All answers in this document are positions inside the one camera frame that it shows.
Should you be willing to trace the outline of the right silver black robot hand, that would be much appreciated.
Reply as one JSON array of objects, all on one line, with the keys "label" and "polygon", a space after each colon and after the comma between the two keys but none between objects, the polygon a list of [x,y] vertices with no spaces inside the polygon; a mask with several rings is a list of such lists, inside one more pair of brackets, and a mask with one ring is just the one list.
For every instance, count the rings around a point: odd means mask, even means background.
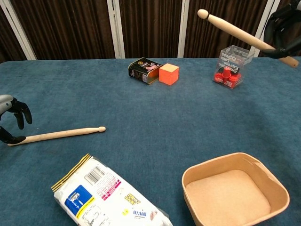
[{"label": "right silver black robot hand", "polygon": [[301,2],[292,0],[283,8],[271,14],[267,21],[263,40],[265,43],[272,42],[275,49],[264,49],[262,53],[273,59],[291,57],[301,49],[301,39],[296,38],[288,44],[284,44],[283,36],[295,23],[301,21]]}]

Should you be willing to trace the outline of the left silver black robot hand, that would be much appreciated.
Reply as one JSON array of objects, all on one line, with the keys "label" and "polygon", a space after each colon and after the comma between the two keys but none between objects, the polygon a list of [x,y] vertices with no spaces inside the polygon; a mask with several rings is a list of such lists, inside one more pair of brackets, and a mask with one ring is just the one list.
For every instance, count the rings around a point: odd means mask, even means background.
[{"label": "left silver black robot hand", "polygon": [[[24,102],[18,101],[12,95],[1,95],[0,96],[0,116],[4,113],[13,113],[19,129],[24,129],[24,117],[28,124],[32,124],[32,114],[28,105]],[[2,126],[0,127],[0,140],[6,144],[19,144],[26,139],[25,136],[13,136],[6,131]]]}]

